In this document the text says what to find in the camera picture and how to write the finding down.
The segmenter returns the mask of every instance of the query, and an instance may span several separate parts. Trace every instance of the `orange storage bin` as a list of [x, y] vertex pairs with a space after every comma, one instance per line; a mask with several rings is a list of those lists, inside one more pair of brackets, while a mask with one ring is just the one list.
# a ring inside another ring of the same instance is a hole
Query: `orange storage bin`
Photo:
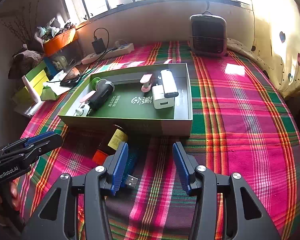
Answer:
[[68, 45], [70, 42], [75, 40], [75, 28], [68, 30], [57, 37], [54, 37], [52, 40], [43, 44], [44, 52], [47, 57], [55, 54], [59, 49], [62, 49], [64, 46]]

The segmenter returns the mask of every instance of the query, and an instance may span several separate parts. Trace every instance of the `yellow label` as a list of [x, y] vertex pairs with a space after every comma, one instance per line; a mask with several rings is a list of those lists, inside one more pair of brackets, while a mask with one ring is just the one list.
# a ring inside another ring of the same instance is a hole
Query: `yellow label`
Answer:
[[128, 140], [128, 135], [126, 135], [124, 132], [117, 129], [112, 136], [110, 142], [108, 143], [108, 146], [111, 147], [114, 150], [117, 150], [119, 147], [119, 144], [121, 142], [126, 142]]

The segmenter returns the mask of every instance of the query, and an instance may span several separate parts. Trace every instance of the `metal pivot bolt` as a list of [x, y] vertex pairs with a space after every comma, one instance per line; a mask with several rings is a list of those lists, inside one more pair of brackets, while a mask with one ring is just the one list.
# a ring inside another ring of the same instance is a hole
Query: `metal pivot bolt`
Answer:
[[61, 174], [60, 176], [60, 179], [68, 179], [69, 178], [69, 174], [68, 173], [64, 173], [64, 174]]
[[199, 166], [197, 167], [197, 170], [198, 170], [198, 171], [206, 171], [207, 168], [206, 168], [206, 166], [199, 165]]
[[97, 166], [96, 172], [103, 172], [105, 170], [104, 166]]
[[232, 177], [234, 177], [235, 179], [241, 179], [241, 174], [235, 172], [234, 174], [232, 174]]

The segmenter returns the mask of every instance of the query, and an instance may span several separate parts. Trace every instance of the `white power strip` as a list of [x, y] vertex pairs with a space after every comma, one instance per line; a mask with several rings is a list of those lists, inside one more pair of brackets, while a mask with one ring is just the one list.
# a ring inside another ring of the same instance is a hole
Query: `white power strip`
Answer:
[[[106, 59], [106, 58], [110, 58], [110, 57], [118, 57], [118, 56], [121, 56], [124, 54], [129, 54], [132, 51], [134, 51], [133, 43], [129, 43], [129, 44], [120, 46], [116, 50], [112, 50], [112, 51], [108, 52], [107, 54], [104, 55], [104, 57], [102, 59]], [[96, 61], [102, 54], [103, 54], [103, 52], [100, 54], [92, 53], [82, 60], [82, 64], [90, 64], [90, 63]]]

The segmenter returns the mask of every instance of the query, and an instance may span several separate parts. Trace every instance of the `table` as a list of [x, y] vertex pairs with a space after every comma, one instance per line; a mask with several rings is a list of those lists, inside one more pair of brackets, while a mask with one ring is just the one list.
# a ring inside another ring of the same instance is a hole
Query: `table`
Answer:
[[[187, 42], [171, 41], [139, 46], [130, 54], [106, 59], [97, 71], [181, 62], [187, 63], [191, 82], [191, 136], [151, 137], [143, 142], [145, 154], [133, 173], [138, 185], [106, 200], [113, 238], [188, 238], [195, 198], [182, 190], [172, 159], [172, 144], [181, 139], [199, 164], [215, 173], [242, 174], [282, 239], [287, 239], [300, 223], [300, 135], [280, 95], [254, 63], [230, 50], [223, 58], [198, 57]], [[64, 138], [61, 148], [43, 155], [31, 172], [17, 179], [25, 219], [60, 174], [75, 176], [95, 167], [91, 159], [103, 135], [70, 129], [58, 118], [73, 91], [56, 102], [45, 102], [22, 135], [54, 130]], [[80, 229], [82, 208], [80, 199]], [[222, 212], [219, 205], [216, 239], [222, 237]]]

